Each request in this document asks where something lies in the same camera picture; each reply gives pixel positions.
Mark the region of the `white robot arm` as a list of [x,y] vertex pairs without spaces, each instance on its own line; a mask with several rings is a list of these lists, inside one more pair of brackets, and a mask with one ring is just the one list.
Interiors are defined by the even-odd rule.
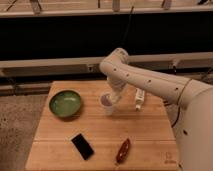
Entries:
[[99,64],[112,89],[106,95],[108,103],[116,104],[130,84],[180,106],[185,117],[178,171],[213,171],[213,85],[133,67],[128,58],[126,50],[116,48]]

